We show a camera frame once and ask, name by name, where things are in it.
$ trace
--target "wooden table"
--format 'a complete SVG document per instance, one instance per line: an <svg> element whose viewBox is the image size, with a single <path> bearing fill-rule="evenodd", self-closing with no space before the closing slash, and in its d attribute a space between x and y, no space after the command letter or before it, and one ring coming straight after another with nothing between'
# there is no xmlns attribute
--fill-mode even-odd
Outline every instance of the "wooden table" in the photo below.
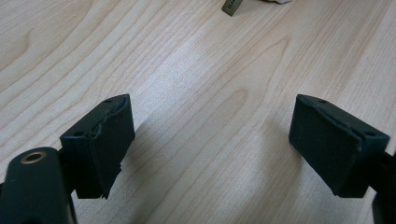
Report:
<svg viewBox="0 0 396 224"><path fill-rule="evenodd" d="M0 169L96 104L131 94L136 139L108 200L79 223L373 223L289 144L297 93L324 98L396 148L396 2L0 3Z"/></svg>

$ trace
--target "black plastic part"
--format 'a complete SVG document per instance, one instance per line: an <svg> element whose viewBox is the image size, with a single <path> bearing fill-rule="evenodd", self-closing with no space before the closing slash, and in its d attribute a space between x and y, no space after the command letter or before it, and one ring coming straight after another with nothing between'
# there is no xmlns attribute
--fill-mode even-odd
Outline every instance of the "black plastic part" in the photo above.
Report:
<svg viewBox="0 0 396 224"><path fill-rule="evenodd" d="M334 195L361 198L389 137L319 98L297 95L290 142Z"/></svg>
<svg viewBox="0 0 396 224"><path fill-rule="evenodd" d="M371 167L367 177L370 186L382 197L381 201L396 206L396 156L384 153L381 160Z"/></svg>
<svg viewBox="0 0 396 224"><path fill-rule="evenodd" d="M0 198L0 223L77 223L56 149L35 148L11 161Z"/></svg>
<svg viewBox="0 0 396 224"><path fill-rule="evenodd" d="M104 100L61 136L64 175L73 182L68 189L80 199L107 198L133 140L129 95Z"/></svg>
<svg viewBox="0 0 396 224"><path fill-rule="evenodd" d="M373 201L373 217L375 224L396 223L396 204L390 203L387 198L375 195Z"/></svg>

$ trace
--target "black plastic bracket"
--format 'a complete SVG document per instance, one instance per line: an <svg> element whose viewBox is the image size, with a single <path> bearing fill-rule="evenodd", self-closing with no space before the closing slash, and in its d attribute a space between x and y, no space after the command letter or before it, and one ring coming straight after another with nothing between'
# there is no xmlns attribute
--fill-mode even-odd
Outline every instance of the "black plastic bracket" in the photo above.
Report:
<svg viewBox="0 0 396 224"><path fill-rule="evenodd" d="M63 148L14 158L0 188L0 223L77 223L70 193L107 198L134 140L128 94L104 100L61 136Z"/></svg>
<svg viewBox="0 0 396 224"><path fill-rule="evenodd" d="M362 198L371 186L380 201L396 206L396 160L385 152L386 134L327 101L299 94L289 139L334 195Z"/></svg>

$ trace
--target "metal ring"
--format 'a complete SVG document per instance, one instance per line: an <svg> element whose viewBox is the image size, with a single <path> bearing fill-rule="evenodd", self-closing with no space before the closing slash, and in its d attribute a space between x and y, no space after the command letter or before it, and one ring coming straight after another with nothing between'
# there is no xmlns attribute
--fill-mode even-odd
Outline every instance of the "metal ring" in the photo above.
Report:
<svg viewBox="0 0 396 224"><path fill-rule="evenodd" d="M32 152L30 154L27 154L21 159L22 164L32 164L37 161L43 160L47 156L47 153L45 151L36 151Z"/></svg>

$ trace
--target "small metal object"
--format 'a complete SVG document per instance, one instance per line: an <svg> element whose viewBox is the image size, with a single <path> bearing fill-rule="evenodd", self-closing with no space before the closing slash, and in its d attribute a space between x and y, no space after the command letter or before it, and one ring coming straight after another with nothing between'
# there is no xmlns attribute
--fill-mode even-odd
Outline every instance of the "small metal object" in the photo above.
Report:
<svg viewBox="0 0 396 224"><path fill-rule="evenodd" d="M270 2L278 2L279 4L285 4L288 2L291 2L291 0L268 0ZM232 16L235 11L239 8L239 5L241 5L242 0L226 0L222 10L227 13L228 15Z"/></svg>
<svg viewBox="0 0 396 224"><path fill-rule="evenodd" d="M232 16L235 11L239 8L242 0L227 0L225 1L222 10L228 15Z"/></svg>

